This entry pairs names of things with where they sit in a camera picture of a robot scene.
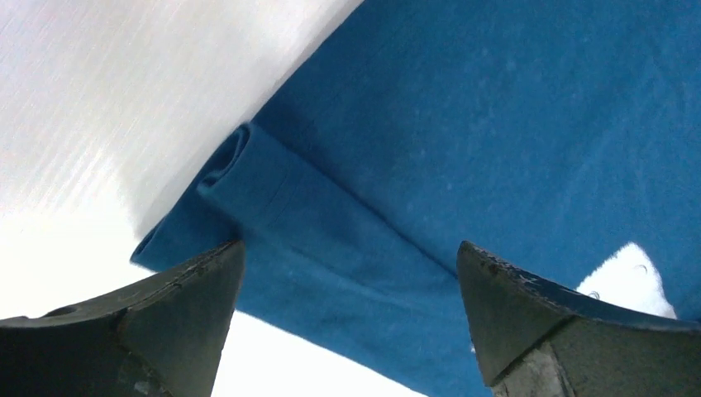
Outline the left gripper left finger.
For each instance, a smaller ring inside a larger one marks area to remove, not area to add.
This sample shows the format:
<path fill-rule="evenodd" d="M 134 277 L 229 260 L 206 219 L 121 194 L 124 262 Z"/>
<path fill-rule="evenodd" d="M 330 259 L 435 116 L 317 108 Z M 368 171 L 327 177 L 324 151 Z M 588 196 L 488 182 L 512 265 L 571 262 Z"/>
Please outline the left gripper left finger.
<path fill-rule="evenodd" d="M 209 396 L 244 274 L 242 242 L 39 318 L 1 322 L 4 396 Z"/>

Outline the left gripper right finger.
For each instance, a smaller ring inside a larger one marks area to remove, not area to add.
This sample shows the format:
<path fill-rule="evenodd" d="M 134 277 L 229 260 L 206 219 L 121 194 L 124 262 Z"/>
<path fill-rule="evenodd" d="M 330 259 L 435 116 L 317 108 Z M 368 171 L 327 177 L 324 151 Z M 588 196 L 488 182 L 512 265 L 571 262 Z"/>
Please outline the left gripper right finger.
<path fill-rule="evenodd" d="M 700 326 L 585 296 L 462 242 L 457 275 L 496 396 L 697 396 Z"/>

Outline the blue printed t-shirt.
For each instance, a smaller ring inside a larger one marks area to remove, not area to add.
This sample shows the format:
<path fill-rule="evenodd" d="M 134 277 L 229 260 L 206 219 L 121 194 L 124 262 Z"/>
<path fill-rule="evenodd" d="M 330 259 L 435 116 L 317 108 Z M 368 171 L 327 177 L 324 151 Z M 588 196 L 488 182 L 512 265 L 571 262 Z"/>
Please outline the blue printed t-shirt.
<path fill-rule="evenodd" d="M 464 240 L 564 285 L 635 242 L 699 318 L 699 2 L 363 2 L 132 260 L 237 239 L 240 311 L 430 396 L 488 393 Z"/>

